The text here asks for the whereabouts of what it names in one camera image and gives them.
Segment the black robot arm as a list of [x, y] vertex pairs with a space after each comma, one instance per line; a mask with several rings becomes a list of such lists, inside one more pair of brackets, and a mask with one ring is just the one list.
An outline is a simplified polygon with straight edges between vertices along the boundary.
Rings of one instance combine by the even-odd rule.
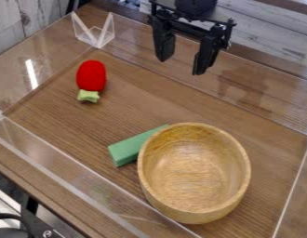
[[232, 29], [237, 25], [235, 19], [217, 12], [217, 0], [149, 0], [149, 3], [156, 57], [161, 62], [172, 57], [175, 34], [183, 33], [200, 41], [192, 74], [204, 74], [220, 50], [231, 46]]

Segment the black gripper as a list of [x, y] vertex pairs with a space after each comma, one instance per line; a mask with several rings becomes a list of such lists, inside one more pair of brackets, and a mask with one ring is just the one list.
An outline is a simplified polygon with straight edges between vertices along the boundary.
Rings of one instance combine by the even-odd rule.
[[229, 47], [232, 29], [237, 25], [235, 19], [216, 8], [217, 0], [149, 0], [149, 2], [155, 16], [152, 26], [156, 57], [164, 62], [173, 55], [176, 40], [173, 26], [185, 34], [204, 37], [192, 67], [193, 75], [204, 74], [213, 65], [220, 48]]

